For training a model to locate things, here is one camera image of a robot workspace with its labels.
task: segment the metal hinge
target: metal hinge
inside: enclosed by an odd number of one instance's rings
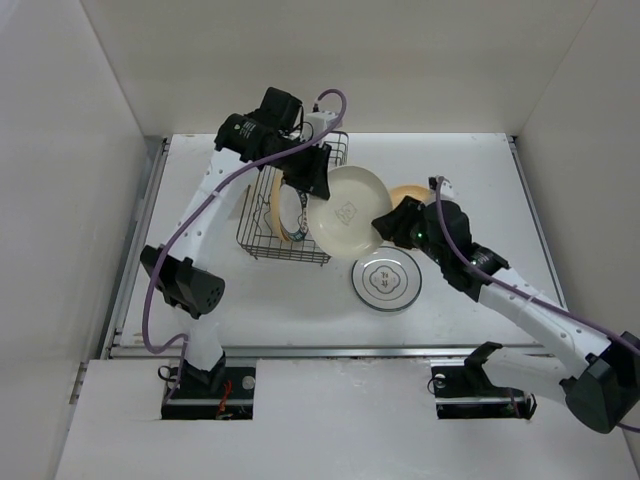
[[[75,405],[78,403],[78,399],[80,398],[80,390],[82,389],[82,384],[84,383],[84,377],[87,374],[87,362],[82,362],[78,367],[78,373],[76,373],[76,380],[73,383],[73,389],[71,390],[71,397],[69,398],[69,405]]]

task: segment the white tabletop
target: white tabletop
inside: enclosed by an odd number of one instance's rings
[[[159,420],[162,360],[89,364],[58,480],[637,480],[624,436],[540,399],[531,422],[438,420],[424,360],[266,360],[254,420]]]
[[[213,153],[213,135],[176,135],[171,142],[147,243],[171,235]],[[540,238],[504,134],[352,134],[348,163],[373,170],[389,188],[446,175],[471,220],[474,240],[496,251],[533,285],[556,298]],[[411,252],[423,276],[419,299],[395,315],[380,314],[356,297],[352,262],[320,267],[254,259],[236,243],[241,203],[221,236],[217,265],[227,290],[214,311],[226,346],[456,346],[491,340],[529,344],[531,337],[475,304],[443,279],[424,254]],[[141,345],[148,277],[139,269],[121,345]],[[152,340],[162,342],[188,326],[155,295]]]

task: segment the beige wall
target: beige wall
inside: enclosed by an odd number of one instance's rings
[[[83,0],[147,134],[211,133],[272,85],[351,132],[522,129],[595,0]]]
[[[636,335],[639,91],[640,2],[599,0],[518,141],[570,306]]]
[[[0,477],[55,466],[144,142],[76,0],[0,0]]]

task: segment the white panel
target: white panel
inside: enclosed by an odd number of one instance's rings
[[[211,132],[268,86],[357,132],[519,132],[595,0],[84,0],[145,133]]]
[[[176,228],[207,169],[213,136],[173,138],[147,243],[157,246]],[[428,183],[444,174],[459,192],[474,239],[507,258],[537,288],[556,299],[509,144],[497,134],[353,134],[348,163],[377,173],[389,188]],[[214,314],[225,346],[447,346],[492,340],[530,343],[508,320],[450,287],[426,255],[414,251],[423,289],[399,314],[381,314],[356,297],[353,262],[332,259],[320,267],[282,260],[254,260],[236,243],[242,204],[217,246],[212,273],[227,282]],[[142,306],[149,278],[139,268],[121,344],[140,346]],[[180,332],[188,318],[156,293],[151,312],[154,342]]]
[[[104,320],[144,142],[79,2],[0,4],[0,476],[37,479]]]
[[[639,2],[598,2],[519,150],[570,305],[640,336],[638,25]]]
[[[253,421],[160,421],[158,360],[89,365],[58,480],[637,480],[620,431],[437,420],[423,360],[261,361]]]

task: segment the rack wire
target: rack wire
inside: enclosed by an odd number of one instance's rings
[[[345,132],[332,132],[325,141],[331,146],[329,168],[346,164],[349,136]],[[256,259],[274,258],[324,265],[331,257],[320,250],[311,234],[299,242],[284,242],[274,234],[271,225],[271,189],[276,172],[273,167],[265,167],[258,175],[255,186],[247,190],[236,233],[238,244]]]

